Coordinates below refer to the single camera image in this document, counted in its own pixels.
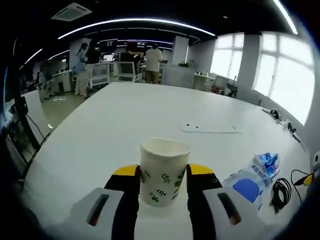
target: window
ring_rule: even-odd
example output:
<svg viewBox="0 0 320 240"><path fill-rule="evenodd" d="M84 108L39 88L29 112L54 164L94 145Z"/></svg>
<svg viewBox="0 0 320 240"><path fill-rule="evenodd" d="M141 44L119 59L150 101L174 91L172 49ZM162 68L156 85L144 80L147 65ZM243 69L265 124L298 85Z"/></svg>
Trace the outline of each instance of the window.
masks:
<svg viewBox="0 0 320 240"><path fill-rule="evenodd" d="M263 33L260 46L254 90L304 125L315 85L311 47L296 37L280 33Z"/></svg>
<svg viewBox="0 0 320 240"><path fill-rule="evenodd" d="M215 42L210 73L237 80L236 77L240 70L244 40L244 33L218 37Z"/></svg>

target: man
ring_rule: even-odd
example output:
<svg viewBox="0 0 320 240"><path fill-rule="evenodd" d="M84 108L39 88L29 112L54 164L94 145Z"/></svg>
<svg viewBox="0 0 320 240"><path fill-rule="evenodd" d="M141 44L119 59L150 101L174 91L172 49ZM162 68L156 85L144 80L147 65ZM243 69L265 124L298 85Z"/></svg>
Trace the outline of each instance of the man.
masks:
<svg viewBox="0 0 320 240"><path fill-rule="evenodd" d="M162 52L158 49L158 45L154 44L151 49L145 53L146 68L145 81L153 84L158 84L159 80L159 62L163 60Z"/></svg>

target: white paper cup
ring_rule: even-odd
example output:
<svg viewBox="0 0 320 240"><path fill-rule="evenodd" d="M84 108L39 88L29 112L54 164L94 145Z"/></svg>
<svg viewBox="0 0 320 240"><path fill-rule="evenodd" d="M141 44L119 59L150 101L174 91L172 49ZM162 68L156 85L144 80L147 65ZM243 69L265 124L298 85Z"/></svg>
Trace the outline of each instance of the white paper cup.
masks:
<svg viewBox="0 0 320 240"><path fill-rule="evenodd" d="M148 205L169 206L179 194L190 147L182 142L153 138L140 144L140 197Z"/></svg>

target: floor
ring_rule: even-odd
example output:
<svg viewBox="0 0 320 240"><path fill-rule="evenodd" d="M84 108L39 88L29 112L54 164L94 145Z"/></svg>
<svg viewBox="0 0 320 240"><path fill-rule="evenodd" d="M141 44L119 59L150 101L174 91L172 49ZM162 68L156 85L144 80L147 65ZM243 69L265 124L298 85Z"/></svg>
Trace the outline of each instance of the floor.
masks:
<svg viewBox="0 0 320 240"><path fill-rule="evenodd" d="M42 102L42 110L49 127L54 130L84 101L85 99L82 96L75 96L72 92L44 100Z"/></svg>

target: woman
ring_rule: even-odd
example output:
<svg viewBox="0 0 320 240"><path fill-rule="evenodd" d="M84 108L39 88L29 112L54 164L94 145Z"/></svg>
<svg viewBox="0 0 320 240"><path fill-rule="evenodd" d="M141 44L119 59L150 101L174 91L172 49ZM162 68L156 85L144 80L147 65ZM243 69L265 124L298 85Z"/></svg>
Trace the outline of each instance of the woman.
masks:
<svg viewBox="0 0 320 240"><path fill-rule="evenodd" d="M86 75L86 50L87 50L88 44L82 43L81 47L76 54L77 61L76 64L73 67L73 71L76 74L76 85L75 85L75 95L80 94L81 96L87 98L87 75Z"/></svg>

